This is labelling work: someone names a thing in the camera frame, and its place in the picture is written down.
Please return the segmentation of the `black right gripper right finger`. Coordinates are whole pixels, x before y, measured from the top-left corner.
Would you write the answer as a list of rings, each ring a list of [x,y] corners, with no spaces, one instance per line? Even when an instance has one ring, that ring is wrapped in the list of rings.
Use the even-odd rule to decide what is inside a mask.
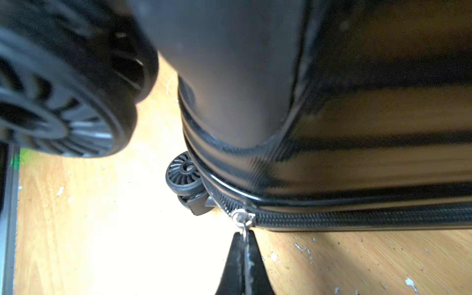
[[[247,230],[244,242],[244,294],[274,295],[253,231]]]

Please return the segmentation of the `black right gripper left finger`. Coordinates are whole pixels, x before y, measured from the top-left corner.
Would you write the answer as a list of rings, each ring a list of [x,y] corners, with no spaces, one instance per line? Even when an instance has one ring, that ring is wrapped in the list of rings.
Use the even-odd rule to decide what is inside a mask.
[[[236,232],[233,235],[226,264],[221,280],[216,290],[216,295],[243,295],[245,292],[245,244],[242,234]]]

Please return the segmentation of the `silver zipper pull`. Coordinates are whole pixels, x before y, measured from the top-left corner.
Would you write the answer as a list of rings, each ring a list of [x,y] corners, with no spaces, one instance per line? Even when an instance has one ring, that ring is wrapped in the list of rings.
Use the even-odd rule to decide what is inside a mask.
[[[249,229],[256,224],[256,215],[240,208],[231,212],[231,220],[242,230],[242,235],[246,237]]]

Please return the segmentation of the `black hard-shell suitcase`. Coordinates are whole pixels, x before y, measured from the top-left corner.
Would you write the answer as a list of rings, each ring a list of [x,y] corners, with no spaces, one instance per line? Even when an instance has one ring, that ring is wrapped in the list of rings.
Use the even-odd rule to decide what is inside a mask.
[[[276,231],[472,225],[470,1],[2,1],[1,141],[122,151],[163,56],[195,214]]]

